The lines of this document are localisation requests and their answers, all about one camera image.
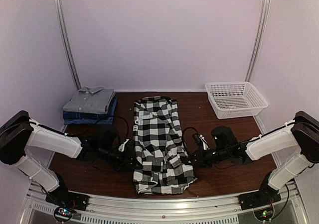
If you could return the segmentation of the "black white checkered shirt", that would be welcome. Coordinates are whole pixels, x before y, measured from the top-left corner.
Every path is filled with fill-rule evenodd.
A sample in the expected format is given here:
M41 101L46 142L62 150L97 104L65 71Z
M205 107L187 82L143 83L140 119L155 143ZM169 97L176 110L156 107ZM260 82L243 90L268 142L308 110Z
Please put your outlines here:
M197 180L182 142L176 100L157 96L135 101L133 139L138 194L180 195Z

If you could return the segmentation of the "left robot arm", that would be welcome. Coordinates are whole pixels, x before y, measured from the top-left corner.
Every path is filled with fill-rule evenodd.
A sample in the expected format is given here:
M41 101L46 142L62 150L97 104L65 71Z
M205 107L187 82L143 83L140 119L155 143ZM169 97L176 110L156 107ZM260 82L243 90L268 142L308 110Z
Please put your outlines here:
M119 139L118 131L110 125L100 126L92 135L69 134L38 123L21 110L0 128L0 161L37 182L48 198L67 206L73 197L63 178L42 163L40 151L80 161L102 159L116 171L134 171L138 166L134 142L126 139L115 148L113 143Z

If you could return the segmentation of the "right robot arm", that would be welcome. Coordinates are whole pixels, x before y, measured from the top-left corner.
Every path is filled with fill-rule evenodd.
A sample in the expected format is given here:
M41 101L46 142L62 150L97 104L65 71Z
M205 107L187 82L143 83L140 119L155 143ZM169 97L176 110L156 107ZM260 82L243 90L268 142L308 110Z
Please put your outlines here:
M185 163L211 167L231 160L234 164L250 164L278 151L295 148L294 153L275 170L266 175L256 201L267 204L291 179L319 162L319 122L308 113L299 111L295 117L268 133L239 142L232 129L218 126L211 131L215 149L209 148L202 135L193 135L198 149Z

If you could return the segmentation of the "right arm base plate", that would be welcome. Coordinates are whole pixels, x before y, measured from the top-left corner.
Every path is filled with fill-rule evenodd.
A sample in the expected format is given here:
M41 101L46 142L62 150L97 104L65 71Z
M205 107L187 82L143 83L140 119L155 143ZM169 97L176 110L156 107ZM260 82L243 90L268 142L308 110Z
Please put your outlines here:
M281 200L278 191L258 190L251 193L241 194L238 197L241 210L255 209L271 205L272 202Z

